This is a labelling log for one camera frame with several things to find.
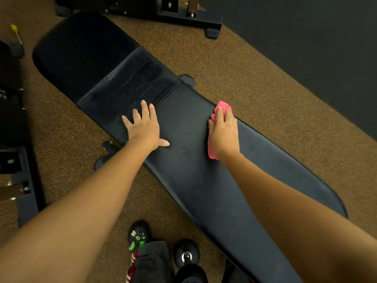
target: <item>weight bench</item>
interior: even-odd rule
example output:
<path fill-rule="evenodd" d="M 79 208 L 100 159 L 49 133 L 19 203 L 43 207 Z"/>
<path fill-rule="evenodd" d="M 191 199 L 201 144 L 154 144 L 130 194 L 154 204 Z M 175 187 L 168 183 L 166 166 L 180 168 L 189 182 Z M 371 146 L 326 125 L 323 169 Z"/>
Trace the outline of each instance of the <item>weight bench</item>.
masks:
<path fill-rule="evenodd" d="M 78 13 L 56 25 L 36 45 L 33 61 L 46 79 L 122 145 L 128 135 L 121 115 L 132 119 L 132 109 L 140 111 L 142 99 L 153 103 L 161 138 L 171 146 L 153 151 L 144 166 L 248 277 L 263 283 L 301 282 L 231 175 L 208 158 L 208 119 L 215 104 L 96 13 Z M 305 166 L 239 119 L 238 129 L 245 157 L 347 217 L 337 194 Z"/>

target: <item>forearm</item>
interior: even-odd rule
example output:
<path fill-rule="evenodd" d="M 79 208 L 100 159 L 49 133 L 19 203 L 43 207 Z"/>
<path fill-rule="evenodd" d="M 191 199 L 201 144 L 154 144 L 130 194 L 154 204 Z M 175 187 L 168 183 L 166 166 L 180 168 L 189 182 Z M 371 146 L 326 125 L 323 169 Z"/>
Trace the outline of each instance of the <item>forearm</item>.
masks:
<path fill-rule="evenodd" d="M 220 159 L 250 208 L 304 282 L 375 279 L 376 240 L 239 153 Z"/>
<path fill-rule="evenodd" d="M 129 142 L 23 227 L 0 249 L 1 281 L 84 281 L 149 152 Z M 19 262 L 29 262 L 23 272 Z"/>

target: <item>brown speckled flooring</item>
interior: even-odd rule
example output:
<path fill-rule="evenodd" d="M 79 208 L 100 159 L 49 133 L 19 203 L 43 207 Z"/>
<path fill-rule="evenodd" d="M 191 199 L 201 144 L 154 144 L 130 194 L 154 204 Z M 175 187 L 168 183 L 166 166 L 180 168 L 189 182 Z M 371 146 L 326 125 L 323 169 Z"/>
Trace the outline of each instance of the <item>brown speckled flooring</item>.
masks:
<path fill-rule="evenodd" d="M 213 102 L 228 102 L 239 118 L 325 180 L 344 201 L 351 221 L 377 237 L 375 141 L 226 27 L 218 40 L 209 40 L 197 28 L 109 18 L 177 75 L 192 75 L 199 93 Z M 100 145 L 109 139 L 33 65 L 34 45 L 59 20 L 53 0 L 0 0 L 0 38 L 16 41 L 9 28 L 15 23 L 25 43 L 24 102 L 47 202 L 92 173 L 95 160 L 104 154 Z M 183 237 L 194 239 L 210 283 L 221 281 L 220 252 L 142 167 L 88 282 L 125 281 L 130 263 L 126 233 L 140 218 L 170 245 Z M 16 208 L 3 201 L 0 240 L 15 231 Z"/>

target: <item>yellow handle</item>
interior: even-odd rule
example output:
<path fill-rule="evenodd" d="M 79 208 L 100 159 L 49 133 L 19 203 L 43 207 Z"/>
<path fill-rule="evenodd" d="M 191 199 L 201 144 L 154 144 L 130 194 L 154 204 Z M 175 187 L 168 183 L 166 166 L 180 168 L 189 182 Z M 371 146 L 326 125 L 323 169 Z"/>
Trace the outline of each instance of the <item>yellow handle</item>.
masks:
<path fill-rule="evenodd" d="M 16 25 L 11 25 L 11 28 L 12 28 L 13 31 L 18 32 L 18 28 L 17 28 Z"/>

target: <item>pink towel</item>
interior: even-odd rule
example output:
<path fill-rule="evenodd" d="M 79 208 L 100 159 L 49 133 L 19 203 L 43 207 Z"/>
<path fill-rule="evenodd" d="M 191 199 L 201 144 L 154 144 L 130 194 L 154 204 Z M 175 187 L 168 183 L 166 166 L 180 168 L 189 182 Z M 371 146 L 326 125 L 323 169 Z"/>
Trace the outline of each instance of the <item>pink towel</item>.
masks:
<path fill-rule="evenodd" d="M 222 108 L 222 115 L 225 116 L 225 109 L 229 109 L 230 113 L 232 113 L 232 108 L 229 106 L 228 103 L 225 103 L 224 101 L 219 101 L 219 104 L 217 104 L 216 108 L 214 109 L 214 113 L 211 115 L 211 120 L 214 124 L 216 124 L 216 112 L 217 109 L 221 107 Z M 208 140 L 208 157 L 210 159 L 215 159 L 218 160 L 216 155 L 212 152 L 211 145 L 210 145 L 210 140 Z"/>

